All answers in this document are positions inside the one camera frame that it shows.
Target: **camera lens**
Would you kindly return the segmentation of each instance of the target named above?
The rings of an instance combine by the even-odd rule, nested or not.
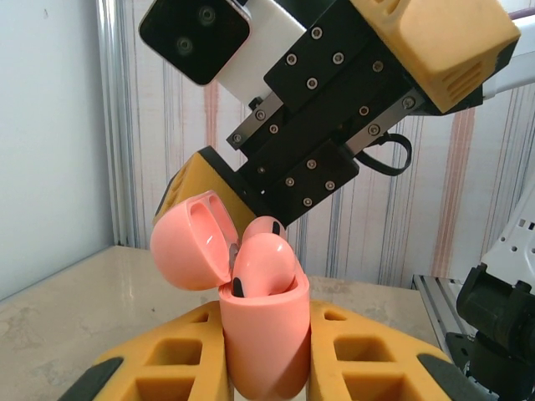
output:
[[[189,38],[178,38],[176,41],[176,46],[178,47],[178,53],[180,56],[189,56],[193,51],[193,43]]]
[[[203,27],[209,27],[216,20],[216,11],[210,6],[203,6],[199,10],[199,22]]]

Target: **gray tabletop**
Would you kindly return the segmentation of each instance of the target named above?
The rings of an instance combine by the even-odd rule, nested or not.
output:
[[[437,344],[418,292],[309,280],[313,298]],[[104,351],[216,299],[172,287],[148,251],[102,251],[0,303],[0,399],[55,400]]]

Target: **yellow foam holder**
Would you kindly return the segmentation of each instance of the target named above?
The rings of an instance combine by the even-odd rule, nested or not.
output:
[[[449,401],[418,360],[438,348],[327,302],[310,305],[311,401]]]
[[[503,67],[520,37],[497,0],[350,1],[443,113]]]
[[[224,174],[221,170],[225,170],[224,173],[227,173],[227,177],[223,177]],[[222,161],[213,148],[208,147],[196,152],[169,182],[156,211],[153,224],[174,205],[192,196],[214,190],[225,205],[237,233],[241,237],[249,223],[257,215],[227,182],[226,178],[228,179],[228,176],[232,175],[230,167]]]
[[[116,348],[96,362],[123,363],[94,401],[230,401],[219,302],[209,302]]]

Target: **earbud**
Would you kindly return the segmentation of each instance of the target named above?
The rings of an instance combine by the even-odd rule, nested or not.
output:
[[[242,244],[252,236],[261,232],[270,232],[287,240],[286,230],[284,230],[284,227],[279,220],[271,216],[261,216],[249,223],[249,226],[247,226],[243,232]]]
[[[286,292],[298,260],[281,236],[261,232],[243,242],[232,272],[234,297],[265,297]]]

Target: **white wall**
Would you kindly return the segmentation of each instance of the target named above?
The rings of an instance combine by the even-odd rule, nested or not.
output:
[[[0,0],[0,299],[112,242],[95,3]]]

